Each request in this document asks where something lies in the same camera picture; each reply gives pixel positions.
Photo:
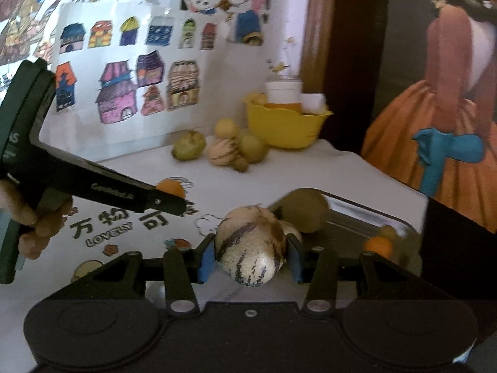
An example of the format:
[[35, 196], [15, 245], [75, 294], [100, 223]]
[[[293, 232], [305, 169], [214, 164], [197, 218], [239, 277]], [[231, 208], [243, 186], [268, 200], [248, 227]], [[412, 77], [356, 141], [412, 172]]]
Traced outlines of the person's left hand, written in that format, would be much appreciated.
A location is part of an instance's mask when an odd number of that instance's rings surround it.
[[1, 181], [1, 209], [6, 210], [14, 221], [27, 226], [29, 231], [19, 239], [19, 253], [26, 259], [38, 259], [52, 237], [63, 228], [66, 217], [73, 207], [73, 198], [66, 200], [57, 210], [38, 216], [22, 201], [13, 184]]

